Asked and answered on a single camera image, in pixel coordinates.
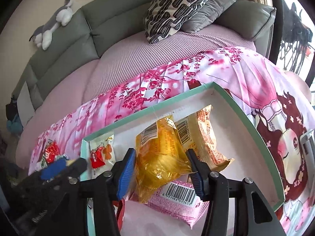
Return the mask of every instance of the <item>yellow snack package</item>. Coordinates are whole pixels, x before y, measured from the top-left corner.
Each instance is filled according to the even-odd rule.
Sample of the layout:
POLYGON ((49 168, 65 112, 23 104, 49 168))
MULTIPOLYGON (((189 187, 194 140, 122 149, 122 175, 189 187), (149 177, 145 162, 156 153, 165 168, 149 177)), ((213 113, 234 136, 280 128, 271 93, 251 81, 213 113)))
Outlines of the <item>yellow snack package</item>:
POLYGON ((234 159, 227 159, 216 149, 216 138, 210 123, 212 106, 195 112, 175 123, 184 150, 193 149, 200 161, 207 163, 212 171, 220 172, 234 159))
POLYGON ((173 117, 151 124, 136 137, 136 182, 140 203, 159 187, 191 173, 173 117))

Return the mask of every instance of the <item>patterned pillow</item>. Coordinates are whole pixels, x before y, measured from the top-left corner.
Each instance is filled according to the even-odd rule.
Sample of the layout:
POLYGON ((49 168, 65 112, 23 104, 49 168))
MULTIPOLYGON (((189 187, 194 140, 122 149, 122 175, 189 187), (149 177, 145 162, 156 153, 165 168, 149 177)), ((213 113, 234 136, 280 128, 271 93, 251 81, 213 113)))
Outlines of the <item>patterned pillow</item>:
POLYGON ((150 44, 175 34, 208 0, 153 0, 144 18, 150 44))

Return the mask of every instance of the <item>snack package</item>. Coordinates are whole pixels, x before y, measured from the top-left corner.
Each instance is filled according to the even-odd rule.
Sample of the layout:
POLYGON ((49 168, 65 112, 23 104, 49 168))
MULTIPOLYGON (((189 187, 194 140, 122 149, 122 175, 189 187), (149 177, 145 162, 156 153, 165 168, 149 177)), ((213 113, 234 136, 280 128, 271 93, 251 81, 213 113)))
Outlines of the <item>snack package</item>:
MULTIPOLYGON (((136 192, 130 196, 130 200, 138 201, 136 192)), ((193 184, 174 180, 157 189, 145 205, 184 221, 192 229, 204 215, 209 202, 203 202, 196 195, 193 184)))
POLYGON ((92 165, 92 179, 104 171, 111 170, 115 160, 113 149, 114 135, 104 134, 89 142, 90 160, 92 165))
POLYGON ((220 172, 234 159, 227 159, 216 149, 216 138, 210 123, 209 105, 175 123, 184 147, 193 149, 200 161, 206 162, 212 171, 220 172))
MULTIPOLYGON (((114 208, 114 211, 115 211, 115 216, 116 216, 116 220, 117 220, 118 229, 120 231, 121 228, 122 228, 123 216, 125 214, 125 200, 124 200, 124 198, 122 198, 120 201, 113 201, 112 204, 113 204, 113 208, 114 208)), ((93 199, 92 198, 90 198, 88 200, 88 207, 91 210, 92 222, 93 222, 93 225, 95 226, 93 199)))
POLYGON ((136 137, 136 188, 141 203, 159 187, 191 172, 172 119, 164 117, 136 137))
POLYGON ((55 161, 55 157, 60 155, 59 147, 56 143, 56 140, 52 141, 48 139, 47 145, 45 147, 45 160, 47 164, 50 164, 55 161))

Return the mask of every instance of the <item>pink blanket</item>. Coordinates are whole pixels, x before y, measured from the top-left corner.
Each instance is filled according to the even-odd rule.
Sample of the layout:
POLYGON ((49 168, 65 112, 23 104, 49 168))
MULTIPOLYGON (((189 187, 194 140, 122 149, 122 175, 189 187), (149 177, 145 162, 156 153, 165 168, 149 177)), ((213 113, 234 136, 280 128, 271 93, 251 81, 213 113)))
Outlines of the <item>pink blanket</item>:
POLYGON ((286 199, 277 215, 287 235, 302 235, 315 208, 298 140, 315 128, 315 111, 270 61, 242 47, 205 51, 161 65, 83 104, 39 136, 29 173, 45 166, 42 155, 48 139, 56 140, 62 155, 78 158, 82 138, 92 132, 213 81, 226 89, 261 134, 283 179, 286 199))

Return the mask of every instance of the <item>plush cat toy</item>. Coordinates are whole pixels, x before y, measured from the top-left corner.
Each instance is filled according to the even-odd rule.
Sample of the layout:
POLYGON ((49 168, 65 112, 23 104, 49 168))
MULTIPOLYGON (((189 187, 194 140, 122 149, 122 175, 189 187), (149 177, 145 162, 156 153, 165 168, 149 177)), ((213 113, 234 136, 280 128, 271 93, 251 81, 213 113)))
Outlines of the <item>plush cat toy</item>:
POLYGON ((65 0, 65 5, 60 7, 45 25, 38 27, 29 41, 32 40, 38 48, 41 46, 45 51, 51 44, 53 32, 60 25, 66 26, 70 22, 73 15, 71 5, 72 0, 65 0))

